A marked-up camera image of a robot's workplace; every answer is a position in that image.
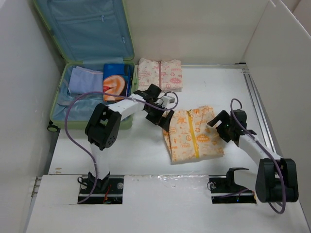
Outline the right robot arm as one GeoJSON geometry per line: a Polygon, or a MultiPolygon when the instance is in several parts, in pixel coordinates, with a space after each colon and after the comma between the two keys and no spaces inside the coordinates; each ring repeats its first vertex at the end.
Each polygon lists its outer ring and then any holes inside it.
{"type": "Polygon", "coordinates": [[[247,115],[243,110],[223,110],[208,126],[216,127],[219,137],[225,142],[234,142],[258,166],[255,181],[251,182],[259,201],[296,202],[298,201],[298,181],[296,163],[293,159],[284,159],[269,150],[256,138],[253,130],[247,130],[247,115]]]}

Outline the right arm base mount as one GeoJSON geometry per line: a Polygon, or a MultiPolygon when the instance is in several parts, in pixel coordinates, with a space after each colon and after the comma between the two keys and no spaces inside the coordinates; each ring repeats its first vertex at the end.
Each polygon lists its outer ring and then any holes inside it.
{"type": "Polygon", "coordinates": [[[248,168],[232,167],[225,175],[209,175],[207,188],[213,204],[256,204],[255,181],[248,168]]]}

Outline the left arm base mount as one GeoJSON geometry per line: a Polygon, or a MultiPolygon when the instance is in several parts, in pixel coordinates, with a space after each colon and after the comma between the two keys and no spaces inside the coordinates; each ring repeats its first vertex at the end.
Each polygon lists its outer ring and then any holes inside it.
{"type": "Polygon", "coordinates": [[[85,199],[91,189],[92,186],[86,187],[82,183],[81,177],[78,179],[78,183],[80,184],[79,195],[78,195],[78,204],[122,204],[123,201],[123,187],[124,187],[124,177],[123,176],[112,176],[109,179],[108,187],[104,191],[100,191],[98,188],[94,190],[92,195],[85,201],[85,199]]]}

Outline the orange patterned garment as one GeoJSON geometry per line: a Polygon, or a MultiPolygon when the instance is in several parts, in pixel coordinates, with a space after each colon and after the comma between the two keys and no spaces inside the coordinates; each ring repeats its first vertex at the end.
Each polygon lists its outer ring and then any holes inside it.
{"type": "Polygon", "coordinates": [[[207,123],[214,119],[211,106],[177,110],[169,131],[163,136],[173,165],[198,162],[224,156],[224,142],[215,127],[207,123]]]}

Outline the blue orange ear print bag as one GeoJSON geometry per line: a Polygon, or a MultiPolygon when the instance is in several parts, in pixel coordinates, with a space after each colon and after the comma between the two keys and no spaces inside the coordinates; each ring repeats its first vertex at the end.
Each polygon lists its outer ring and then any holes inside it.
{"type": "Polygon", "coordinates": [[[128,64],[105,64],[103,92],[128,97],[131,93],[134,66],[128,64]]]}

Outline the blue cloth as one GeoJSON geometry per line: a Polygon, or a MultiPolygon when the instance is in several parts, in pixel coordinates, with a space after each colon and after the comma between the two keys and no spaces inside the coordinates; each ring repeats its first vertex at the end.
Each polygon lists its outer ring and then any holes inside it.
{"type": "Polygon", "coordinates": [[[104,73],[83,67],[74,67],[69,80],[70,94],[84,94],[88,92],[102,92],[104,73]]]}

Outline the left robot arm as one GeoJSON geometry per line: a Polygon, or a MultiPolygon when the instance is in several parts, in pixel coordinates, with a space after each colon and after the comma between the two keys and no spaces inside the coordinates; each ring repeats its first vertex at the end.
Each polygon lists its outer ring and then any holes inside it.
{"type": "Polygon", "coordinates": [[[118,136],[121,121],[125,118],[145,111],[148,121],[168,132],[174,114],[174,108],[179,102],[176,93],[169,91],[160,96],[162,90],[151,84],[147,90],[137,90],[123,100],[105,105],[98,104],[86,126],[85,134],[91,145],[91,159],[93,166],[90,169],[84,185],[93,191],[103,193],[108,189],[110,171],[108,162],[104,161],[101,151],[111,147],[118,136]]]}

